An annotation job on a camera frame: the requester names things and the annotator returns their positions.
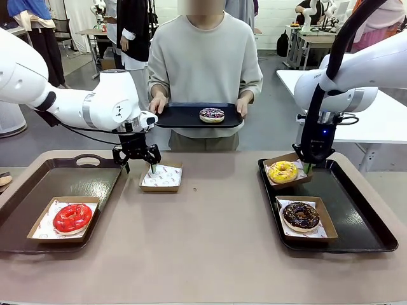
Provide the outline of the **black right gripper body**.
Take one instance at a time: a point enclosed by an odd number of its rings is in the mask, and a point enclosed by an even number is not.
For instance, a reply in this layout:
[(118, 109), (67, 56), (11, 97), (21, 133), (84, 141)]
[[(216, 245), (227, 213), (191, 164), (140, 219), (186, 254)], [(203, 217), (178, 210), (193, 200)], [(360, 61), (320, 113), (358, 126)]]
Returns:
[(335, 137), (334, 124), (311, 124), (305, 130), (312, 154), (328, 154), (332, 150), (333, 140)]

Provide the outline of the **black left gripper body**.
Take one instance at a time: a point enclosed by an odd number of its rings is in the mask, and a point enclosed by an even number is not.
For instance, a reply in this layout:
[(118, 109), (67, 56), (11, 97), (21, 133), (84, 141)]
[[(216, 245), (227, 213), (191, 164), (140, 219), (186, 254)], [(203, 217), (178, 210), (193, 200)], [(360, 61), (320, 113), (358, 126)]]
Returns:
[(129, 159), (144, 159), (147, 148), (146, 132), (128, 133), (119, 136), (120, 145)]

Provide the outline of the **person's right hand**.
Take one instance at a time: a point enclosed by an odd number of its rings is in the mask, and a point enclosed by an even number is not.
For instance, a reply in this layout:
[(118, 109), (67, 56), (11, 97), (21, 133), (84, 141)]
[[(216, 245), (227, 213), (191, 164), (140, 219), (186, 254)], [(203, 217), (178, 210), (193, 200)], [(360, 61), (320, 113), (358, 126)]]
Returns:
[(167, 105), (168, 98), (164, 95), (156, 95), (149, 104), (149, 110), (154, 114), (161, 114)]

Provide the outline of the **person's left hand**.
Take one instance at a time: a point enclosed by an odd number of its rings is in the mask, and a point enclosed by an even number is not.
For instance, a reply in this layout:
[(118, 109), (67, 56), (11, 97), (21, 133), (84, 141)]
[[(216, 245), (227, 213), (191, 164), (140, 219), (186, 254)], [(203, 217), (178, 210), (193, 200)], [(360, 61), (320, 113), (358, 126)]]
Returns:
[(236, 103), (236, 108), (237, 112), (240, 114), (242, 119), (245, 119), (245, 117), (248, 114), (248, 106), (252, 102), (251, 97), (241, 97), (237, 100)]

